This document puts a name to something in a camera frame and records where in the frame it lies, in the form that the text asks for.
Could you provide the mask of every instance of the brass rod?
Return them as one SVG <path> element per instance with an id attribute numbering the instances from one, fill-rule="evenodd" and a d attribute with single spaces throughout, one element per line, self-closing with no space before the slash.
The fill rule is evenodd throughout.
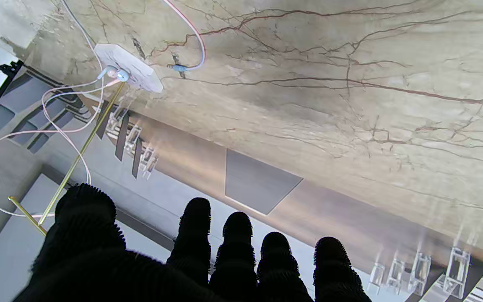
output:
<path id="1" fill-rule="evenodd" d="M 91 135 L 88 136 L 87 141 L 85 142 L 85 144 L 81 148 L 81 151 L 80 152 L 81 152 L 82 155 L 83 155 L 83 153 L 85 153 L 88 145 L 92 142 L 92 139 L 94 138 L 94 134 L 96 134 L 96 131 L 98 131 L 98 128 L 100 128 L 100 125 L 102 124 L 103 120 L 106 117 L 109 116 L 109 113 L 111 111 L 111 107 L 113 107 L 113 104 L 115 103 L 115 100 L 119 97 L 120 93 L 122 92 L 122 88 L 124 88 L 125 84 L 126 84 L 125 82 L 122 82 L 121 84 L 119 84 L 119 88 L 117 89 L 117 91 L 113 94 L 113 96 L 109 100 L 109 104 L 107 105 L 105 111 L 102 112 L 102 114 L 98 118 L 98 122 L 96 123 L 96 126 L 94 127 L 94 129 L 92 129 Z M 53 195 L 52 200 L 49 202 L 48 207 L 44 211 L 44 214 L 42 214 L 42 217 L 40 218 L 40 220 L 38 222 L 38 225 L 42 225 L 42 223 L 44 222 L 44 220 L 48 216 L 49 211 L 53 208 L 53 205 L 55 204 L 55 201 L 57 201 L 57 198 L 59 197 L 59 195 L 63 191 L 63 188 L 65 187 L 65 185 L 67 184 L 68 180 L 70 179 L 70 176 L 72 175 L 72 172 L 74 171 L 75 167 L 79 163 L 79 160 L 80 160 L 80 157 L 78 155 L 75 158 L 72 166 L 70 167 L 70 170 L 68 170 L 67 174 L 63 178 L 63 181 L 61 182 L 61 184 L 57 188 L 57 191 L 55 192 L 55 195 Z"/>
<path id="2" fill-rule="evenodd" d="M 10 200 L 16 206 L 16 208 L 20 209 L 20 211 L 25 215 L 27 220 L 29 220 L 36 227 L 36 229 L 39 230 L 40 233 L 42 233 L 42 235 L 46 236 L 46 233 L 47 233 L 46 230 L 41 225 L 36 224 L 35 218 L 33 218 L 33 216 L 31 216 L 31 214 L 29 214 L 29 212 L 27 212 L 21 206 L 21 204 L 19 202 L 17 202 L 16 199 L 14 199 L 14 197 L 9 196 L 8 200 Z"/>

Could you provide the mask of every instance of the connector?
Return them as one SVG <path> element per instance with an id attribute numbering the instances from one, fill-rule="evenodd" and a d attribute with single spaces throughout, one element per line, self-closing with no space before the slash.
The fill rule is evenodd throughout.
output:
<path id="1" fill-rule="evenodd" d="M 184 72 L 187 70 L 186 66 L 180 65 L 180 64 L 168 64 L 167 67 L 169 67 L 170 69 L 173 69 L 174 71 L 180 71 L 180 72 Z"/>

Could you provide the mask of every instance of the light gray floor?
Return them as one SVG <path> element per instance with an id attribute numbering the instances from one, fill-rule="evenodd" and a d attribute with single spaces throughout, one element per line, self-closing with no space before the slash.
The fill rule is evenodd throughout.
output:
<path id="1" fill-rule="evenodd" d="M 57 187 L 55 182 L 40 174 L 21 204 L 28 211 L 41 212 Z M 49 229 L 53 222 L 53 218 L 47 218 L 44 227 Z M 125 224 L 119 221 L 117 224 L 129 250 L 152 256 L 161 262 L 167 260 L 170 251 Z M 25 218 L 12 217 L 8 220 L 0 233 L 0 301 L 12 300 L 25 287 L 30 277 L 29 270 L 43 242 L 44 237 Z"/>

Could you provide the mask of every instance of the white cable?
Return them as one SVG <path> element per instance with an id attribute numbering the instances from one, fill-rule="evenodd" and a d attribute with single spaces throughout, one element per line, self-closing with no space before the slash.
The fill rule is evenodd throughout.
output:
<path id="1" fill-rule="evenodd" d="M 186 67 L 185 70 L 195 70 L 197 68 L 200 68 L 203 66 L 206 60 L 206 48 L 205 48 L 205 43 L 203 42 L 203 39 L 201 38 L 201 34 L 197 31 L 195 26 L 191 23 L 191 21 L 184 15 L 182 12 L 174 6 L 169 0 L 163 0 L 165 3 L 167 3 L 168 6 L 170 6 L 181 18 L 182 20 L 186 21 L 186 23 L 189 25 L 191 30 L 195 33 L 195 36 L 197 37 L 197 40 L 199 40 L 199 43 L 201 45 L 201 50 L 203 51 L 203 57 L 201 59 L 201 62 L 198 65 L 192 66 L 192 67 Z"/>
<path id="2" fill-rule="evenodd" d="M 102 66 L 102 63 L 100 61 L 100 58 L 98 57 L 98 54 L 96 54 L 96 52 L 94 51 L 94 47 L 92 47 L 92 42 L 89 38 L 89 36 L 87 35 L 85 29 L 83 28 L 83 26 L 81 25 L 81 23 L 79 23 L 79 21 L 77 20 L 77 18 L 74 16 L 74 14 L 72 13 L 70 7 L 68 6 L 66 0 L 61 0 L 61 3 L 62 5 L 65 7 L 65 9 L 67 10 L 67 13 L 68 15 L 70 16 L 70 18 L 74 21 L 74 23 L 79 27 L 79 29 L 81 30 L 81 32 L 83 33 L 83 37 L 85 37 L 85 40 L 87 41 L 87 44 L 89 46 L 89 48 L 92 50 L 94 56 L 96 57 L 96 60 L 98 61 L 98 65 L 100 66 L 100 70 L 103 70 L 103 66 Z M 77 151 L 80 159 L 82 160 L 83 162 L 83 165 L 85 166 L 85 169 L 86 169 L 86 173 L 87 173 L 87 183 L 92 183 L 92 178 L 91 178 L 91 174 L 90 174 L 90 171 L 88 169 L 88 166 L 85 162 L 85 159 L 83 158 L 83 155 L 81 154 L 81 152 L 77 149 L 77 147 L 75 146 L 75 144 L 72 142 L 72 140 L 67 136 L 66 133 L 74 133 L 74 132 L 78 132 L 78 131 L 81 131 L 81 130 L 84 130 L 85 128 L 87 128 L 91 123 L 92 121 L 96 118 L 96 115 L 98 114 L 98 112 L 100 111 L 100 108 L 101 108 L 101 102 L 103 102 L 103 99 L 104 99 L 104 78 L 102 77 L 101 79 L 101 87 L 99 89 L 94 89 L 94 90 L 90 90 L 90 91 L 84 91 L 84 92 L 66 92 L 66 93 L 63 93 L 63 94 L 56 94 L 52 97 L 50 97 L 48 101 L 50 101 L 52 98 L 55 98 L 55 97 L 59 97 L 59 96 L 63 96 L 63 95 L 67 95 L 67 94 L 85 94 L 85 93 L 89 93 L 89 92 L 94 92 L 94 91 L 98 91 L 98 90 L 101 90 L 100 92 L 100 105 L 98 106 L 98 108 L 96 109 L 96 111 L 94 111 L 94 114 L 92 115 L 92 117 L 90 118 L 90 120 L 81 128 L 79 129 L 75 129 L 75 130 L 65 130 L 63 131 L 61 128 L 59 128 L 59 126 L 57 126 L 53 121 L 52 119 L 49 117 L 48 115 L 48 111 L 46 109 L 46 103 L 44 102 L 44 98 L 46 97 L 46 94 L 48 94 L 49 92 L 52 92 L 52 91 L 55 91 L 55 90 L 59 90 L 61 88 L 77 88 L 77 87 L 82 87 L 82 86 L 88 86 L 88 85 L 91 85 L 91 84 L 94 84 L 95 82 L 97 82 L 98 80 L 95 80 L 93 82 L 90 82 L 90 83 L 86 83 L 86 84 L 80 84 L 80 85 L 74 85 L 74 86 L 63 86 L 63 87 L 59 87 L 59 88 L 53 88 L 53 89 L 50 89 L 48 91 L 46 91 L 43 95 L 42 95 L 42 99 L 41 99 L 41 102 L 42 102 L 42 111 L 44 111 L 44 115 L 46 116 L 46 118 L 48 119 L 48 121 L 50 122 L 50 124 L 52 124 L 52 126 L 54 126 L 54 128 L 56 130 L 31 130 L 31 131 L 21 131 L 21 132 L 15 132 L 15 133 L 10 133 L 10 134 L 7 134 L 5 136 L 3 136 L 2 138 L 0 138 L 0 142 L 6 138 L 8 138 L 9 136 L 13 136 L 13 135 L 19 135 L 19 134 L 26 134 L 26 133 L 60 133 L 68 142 L 69 144 L 72 145 L 72 147 L 75 149 L 75 151 Z M 0 207 L 0 211 L 4 212 L 4 213 L 7 213 L 7 214 L 10 214 L 12 216 L 20 216 L 20 217 L 25 217 L 25 215 L 23 214 L 16 214 L 16 213 L 12 213 L 12 212 L 9 212 L 3 208 Z M 35 218 L 38 218 L 38 217 L 42 217 L 42 214 L 39 214 L 39 215 L 33 215 L 33 217 Z"/>
<path id="3" fill-rule="evenodd" d="M 55 97 L 59 97 L 59 96 L 62 96 L 62 95 L 68 95 L 68 94 L 88 94 L 90 92 L 95 92 L 95 91 L 98 91 L 98 90 L 101 90 L 102 88 L 104 88 L 103 86 L 101 88 L 97 88 L 97 89 L 94 89 L 94 90 L 90 90 L 90 91 L 83 91 L 83 92 L 65 92 L 63 94 L 56 94 L 54 96 L 52 96 L 50 99 L 52 98 L 55 98 Z M 13 135 L 20 135 L 20 134 L 27 134 L 27 133 L 59 133 L 58 130 L 27 130 L 27 131 L 20 131 L 20 132 L 14 132 L 14 133 L 10 133 L 10 134 L 7 134 L 5 136 L 3 136 L 2 138 L 0 138 L 0 142 L 6 138 L 8 138 L 9 136 L 13 136 Z M 71 142 L 71 140 L 69 141 L 69 143 L 74 147 L 74 149 L 77 149 L 75 147 L 75 145 Z M 88 170 L 88 166 L 85 162 L 85 159 L 83 159 L 82 155 L 79 153 L 80 155 L 80 158 L 83 162 L 83 165 L 85 166 L 85 169 L 87 171 L 87 174 L 90 176 L 90 172 Z M 4 212 L 4 213 L 7 213 L 7 214 L 10 214 L 12 216 L 19 216 L 19 217 L 25 217 L 25 215 L 23 214 L 16 214 L 16 213 L 12 213 L 12 212 L 9 212 L 3 208 L 0 207 L 0 211 Z M 39 218 L 39 217 L 42 217 L 42 214 L 38 214 L 38 215 L 33 215 L 34 218 Z"/>

